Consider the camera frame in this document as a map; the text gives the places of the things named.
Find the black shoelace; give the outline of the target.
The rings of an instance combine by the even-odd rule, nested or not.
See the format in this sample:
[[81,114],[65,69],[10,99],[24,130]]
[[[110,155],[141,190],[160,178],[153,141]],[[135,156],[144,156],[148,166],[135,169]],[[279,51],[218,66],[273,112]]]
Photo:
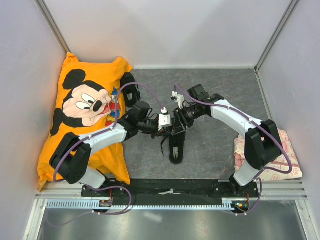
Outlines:
[[162,141],[160,142],[160,150],[162,156],[164,156],[164,150],[163,150],[163,144],[165,143],[166,140],[168,140],[170,137],[173,135],[169,132],[156,132],[151,134],[151,139],[154,140],[155,138],[162,138]]

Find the black canvas sneaker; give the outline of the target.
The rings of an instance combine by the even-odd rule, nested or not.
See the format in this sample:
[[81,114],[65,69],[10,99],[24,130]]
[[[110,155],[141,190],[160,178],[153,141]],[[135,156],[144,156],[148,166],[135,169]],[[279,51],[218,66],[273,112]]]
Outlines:
[[169,160],[174,165],[183,161],[185,140],[185,131],[169,137]]

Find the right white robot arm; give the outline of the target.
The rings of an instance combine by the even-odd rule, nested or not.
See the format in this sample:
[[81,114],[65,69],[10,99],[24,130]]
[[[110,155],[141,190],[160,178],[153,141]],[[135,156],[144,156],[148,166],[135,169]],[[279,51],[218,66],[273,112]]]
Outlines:
[[242,196],[247,191],[247,185],[262,173],[267,164],[285,152],[275,122],[251,117],[234,107],[223,96],[217,93],[210,95],[201,84],[183,94],[174,90],[171,99],[178,104],[173,111],[169,139],[172,163],[179,164],[182,161],[186,131],[194,125],[196,119],[203,116],[223,122],[244,137],[246,161],[229,178],[229,191],[235,197]]

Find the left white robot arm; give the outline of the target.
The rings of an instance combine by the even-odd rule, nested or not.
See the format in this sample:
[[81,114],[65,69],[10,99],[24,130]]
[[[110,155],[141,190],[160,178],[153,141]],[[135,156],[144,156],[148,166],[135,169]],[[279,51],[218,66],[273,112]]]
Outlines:
[[149,109],[148,103],[139,101],[115,125],[88,134],[65,134],[49,161],[54,169],[54,181],[60,174],[70,185],[80,183],[92,188],[99,197],[106,196],[110,191],[107,178],[97,169],[89,167],[89,160],[100,150],[125,142],[139,132],[156,137],[172,125],[166,108],[161,109],[155,119],[148,117]]

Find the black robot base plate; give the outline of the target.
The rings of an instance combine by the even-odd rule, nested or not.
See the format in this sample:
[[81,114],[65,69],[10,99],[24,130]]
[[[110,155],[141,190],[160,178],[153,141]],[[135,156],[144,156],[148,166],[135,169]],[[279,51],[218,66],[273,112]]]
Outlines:
[[237,186],[229,180],[217,179],[132,179],[130,184],[108,179],[101,187],[124,187],[136,201],[147,197],[199,196],[211,199],[256,198],[259,190],[256,182]]

